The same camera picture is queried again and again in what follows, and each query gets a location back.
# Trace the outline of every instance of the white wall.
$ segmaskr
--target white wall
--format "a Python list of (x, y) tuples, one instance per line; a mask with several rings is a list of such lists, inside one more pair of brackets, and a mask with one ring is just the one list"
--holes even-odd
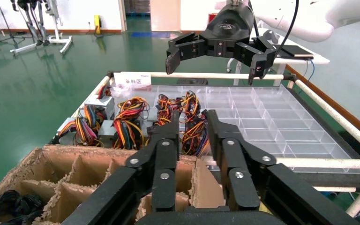
[(180, 0), (151, 0), (151, 31), (180, 31)]
[[(311, 82), (360, 120), (360, 22), (335, 29), (320, 43), (290, 39), (330, 60), (328, 65), (315, 66)], [(306, 71), (305, 65), (291, 66), (301, 74)], [(306, 76), (311, 72), (309, 66)]]
[[(11, 29), (27, 29), (27, 26), (20, 14), (12, 9), (9, 0), (0, 0), (0, 6)], [(120, 11), (118, 0), (58, 0), (58, 8), (63, 26), (63, 30), (94, 30), (94, 15), (101, 15), (103, 30), (120, 30)], [(54, 29), (51, 16), (44, 12), (45, 28)], [(3, 17), (0, 14), (0, 28), (6, 29)]]
[(180, 29), (198, 31), (205, 30), (209, 14), (218, 13), (225, 0), (181, 0)]

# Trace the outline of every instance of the black cable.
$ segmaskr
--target black cable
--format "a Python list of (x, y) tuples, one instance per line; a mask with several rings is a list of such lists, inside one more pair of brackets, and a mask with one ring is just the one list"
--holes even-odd
[(288, 39), (289, 35), (291, 34), (294, 22), (296, 21), (297, 11), (299, 10), (299, 0), (296, 0), (296, 6), (294, 9), (293, 19), (291, 25), (289, 26), (288, 32), (286, 33), (284, 40), (282, 41), (281, 45), (278, 47), (277, 52), (275, 53), (275, 58), (278, 56), (279, 52), (281, 51), (282, 47), (285, 44), (285, 41)]
[(41, 216), (44, 207), (38, 195), (21, 196), (15, 190), (9, 190), (0, 196), (0, 215), (11, 215), (13, 219), (2, 225), (24, 225)]
[[(250, 7), (250, 9), (253, 11), (252, 3), (251, 3), (250, 0), (249, 0), (249, 3), (248, 3), (247, 5), (248, 5), (248, 6)], [(259, 35), (259, 29), (257, 28), (256, 17), (253, 18), (253, 27), (255, 28), (256, 38), (257, 38), (257, 37), (260, 36), (260, 35)]]

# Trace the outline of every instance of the metal screw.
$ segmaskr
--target metal screw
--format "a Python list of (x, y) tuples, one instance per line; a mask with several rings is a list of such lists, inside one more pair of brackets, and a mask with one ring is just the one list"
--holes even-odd
[(137, 159), (137, 158), (133, 158), (133, 159), (130, 160), (131, 164), (136, 164), (138, 162), (139, 162), (139, 159)]
[(241, 172), (236, 172), (236, 173), (235, 173), (235, 176), (236, 176), (237, 178), (242, 178), (242, 177), (243, 177), (243, 173), (241, 173)]
[(166, 180), (166, 179), (168, 179), (168, 178), (169, 178), (169, 174), (168, 174), (168, 173), (162, 173), (162, 174), (161, 174), (161, 179)]
[(271, 161), (271, 158), (270, 157), (268, 157), (268, 156), (263, 156), (263, 158), (262, 158), (264, 161), (266, 161), (266, 162), (269, 162), (269, 161)]

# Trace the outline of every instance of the black wire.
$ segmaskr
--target black wire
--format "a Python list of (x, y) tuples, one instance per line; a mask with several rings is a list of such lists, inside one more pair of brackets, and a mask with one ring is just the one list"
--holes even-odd
[(281, 51), (282, 47), (285, 44), (285, 41), (288, 39), (289, 35), (291, 34), (294, 22), (296, 21), (297, 11), (299, 10), (299, 0), (296, 0), (296, 6), (294, 9), (293, 19), (291, 25), (289, 26), (288, 32), (286, 33), (284, 40), (282, 41), (281, 45), (278, 47), (277, 52), (275, 53), (275, 58), (278, 56), (279, 52)]
[[(249, 5), (250, 9), (253, 11), (252, 3), (250, 2), (250, 0), (249, 0), (249, 3), (247, 5)], [(260, 35), (259, 35), (259, 29), (257, 28), (256, 17), (253, 18), (253, 27), (255, 28), (256, 38), (257, 38)]]

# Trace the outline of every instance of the doorway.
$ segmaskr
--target doorway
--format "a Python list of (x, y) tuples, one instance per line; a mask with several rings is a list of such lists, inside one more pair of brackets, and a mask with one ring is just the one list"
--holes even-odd
[(127, 31), (150, 32), (150, 0), (123, 0)]

